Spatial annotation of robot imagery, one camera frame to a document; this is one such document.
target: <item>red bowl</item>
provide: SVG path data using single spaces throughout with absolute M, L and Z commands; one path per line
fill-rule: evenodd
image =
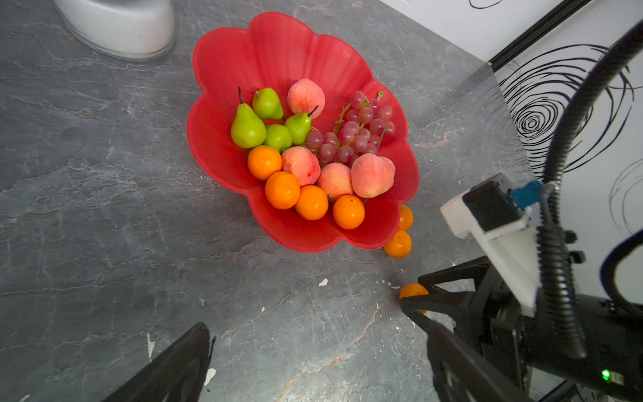
M 360 248 L 379 248 L 395 234 L 400 206 L 417 191 L 419 171 L 406 142 L 408 126 L 402 107 L 393 94 L 373 77 L 368 64 L 347 43 L 328 35 L 316 35 L 304 23 L 285 14 L 263 13 L 247 30 L 219 28 L 197 43 L 192 55 L 196 79 L 203 89 L 190 110 L 187 134 L 194 158 L 221 185 L 248 197 L 259 225 L 278 243 L 295 251 L 314 253 L 347 241 Z M 353 230 L 340 228 L 331 208 L 318 221 L 307 221 L 294 208 L 278 210 L 264 195 L 263 181 L 250 174 L 248 150 L 230 138 L 237 112 L 237 86 L 251 104 L 256 90 L 271 87 L 279 95 L 286 117 L 292 113 L 285 102 L 288 89 L 301 78 L 317 83 L 326 106 L 312 125 L 331 131 L 349 97 L 355 91 L 369 98 L 384 91 L 381 104 L 393 107 L 395 134 L 387 136 L 377 153 L 395 164 L 395 184 L 366 204 L 366 219 Z

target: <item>grape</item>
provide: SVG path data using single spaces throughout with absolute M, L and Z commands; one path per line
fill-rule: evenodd
M 350 145 L 342 145 L 337 150 L 337 158 L 344 164 L 350 161 L 350 159 L 353 157 L 353 154 L 354 151 L 353 148 L 350 147 Z
M 366 106 L 364 109 L 359 111 L 359 122 L 363 124 L 368 124 L 373 120 L 373 108 Z
M 386 135 L 395 134 L 395 124 L 393 122 L 386 122 Z
M 335 158 L 335 146 L 325 143 L 320 148 L 320 160 L 330 162 Z
M 349 122 L 357 123 L 359 121 L 359 110 L 357 109 L 349 110 L 349 112 L 344 116 L 344 118 Z
M 370 131 L 367 129 L 359 130 L 358 136 L 366 137 L 366 141 L 370 140 Z
M 384 105 L 379 108 L 379 118 L 385 122 L 389 121 L 393 117 L 393 108 L 389 105 Z
M 357 91 L 350 97 L 350 105 L 356 109 L 361 109 L 366 106 L 366 95 L 364 92 Z
M 324 142 L 324 135 L 319 131 L 311 131 L 306 137 L 306 146 L 309 149 L 319 149 Z
M 370 133 L 373 135 L 380 135 L 382 134 L 382 130 L 384 129 L 386 125 L 386 122 L 379 117 L 374 118 L 372 122 L 370 122 L 370 125 L 368 126 L 368 129 L 370 130 Z
M 340 139 L 337 138 L 334 132 L 329 131 L 323 135 L 324 143 L 331 144 L 333 147 L 340 146 Z
M 368 105 L 373 109 L 373 114 L 377 116 L 379 112 L 379 101 L 376 98 L 373 98 L 368 101 Z
M 367 146 L 368 139 L 361 135 L 355 137 L 355 141 L 353 141 L 353 144 L 351 144 L 351 147 L 355 152 L 362 152 L 366 149 Z
M 362 155 L 364 154 L 377 154 L 377 144 L 368 143 L 366 149 L 362 151 Z
M 355 161 L 356 161 L 358 158 L 359 158 L 359 155 L 357 155 L 357 154 L 353 155 L 353 157 L 350 159 L 349 167 L 353 167 L 353 163 L 355 163 Z
M 346 130 L 352 131 L 353 135 L 357 135 L 359 132 L 359 123 L 357 122 L 346 122 L 344 123 L 344 127 L 342 127 Z
M 346 127 L 344 127 L 340 130 L 340 135 L 338 137 L 342 145 L 350 145 L 355 138 L 355 134 L 353 134 L 352 129 L 347 129 Z

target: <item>tangerine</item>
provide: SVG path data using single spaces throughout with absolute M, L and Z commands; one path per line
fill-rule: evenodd
M 420 284 L 408 284 L 405 287 L 400 290 L 400 300 L 402 300 L 404 297 L 411 297 L 411 296 L 424 296 L 428 295 L 429 291 L 426 290 L 426 288 Z M 426 310 L 420 310 L 420 313 L 424 314 L 426 313 Z
M 393 258 L 404 258 L 411 252 L 411 236 L 404 230 L 397 229 L 390 242 L 384 245 L 384 251 Z
M 268 180 L 270 176 L 281 170 L 281 154 L 266 145 L 252 148 L 248 154 L 248 169 L 252 176 L 259 180 Z
M 309 221 L 321 219 L 328 210 L 326 192 L 317 186 L 304 186 L 294 209 Z
M 409 230 L 413 224 L 413 211 L 411 208 L 403 205 L 400 209 L 400 223 L 399 228 L 402 230 Z
M 341 196 L 332 207 L 332 217 L 343 229 L 355 229 L 365 216 L 364 204 L 356 196 Z
M 301 192 L 299 180 L 288 172 L 277 172 L 270 176 L 265 191 L 270 205 L 280 210 L 287 210 L 297 204 Z

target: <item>grape cluster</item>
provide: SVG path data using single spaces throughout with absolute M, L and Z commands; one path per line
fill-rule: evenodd
M 362 91 L 355 92 L 340 115 L 339 132 L 308 134 L 306 147 L 319 158 L 321 167 L 331 162 L 352 166 L 361 155 L 377 154 L 382 135 L 395 133 L 395 124 L 390 121 L 393 108 L 379 103 L 382 94 L 367 100 Z

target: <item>peach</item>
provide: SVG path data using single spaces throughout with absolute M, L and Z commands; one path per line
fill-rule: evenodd
M 335 202 L 337 198 L 346 194 L 353 194 L 350 167 L 343 163 L 329 163 L 324 166 L 317 184 L 326 192 L 331 202 Z
M 315 106 L 319 106 L 311 115 L 312 118 L 316 118 L 322 113 L 325 104 L 326 97 L 322 89 L 308 78 L 295 82 L 288 90 L 288 106 L 294 114 L 310 113 Z
M 350 179 L 355 194 L 373 198 L 393 187 L 395 165 L 390 159 L 375 154 L 357 158 L 350 170 Z
M 282 170 L 292 173 L 301 187 L 311 185 L 320 177 L 320 162 L 308 148 L 292 147 L 282 154 Z

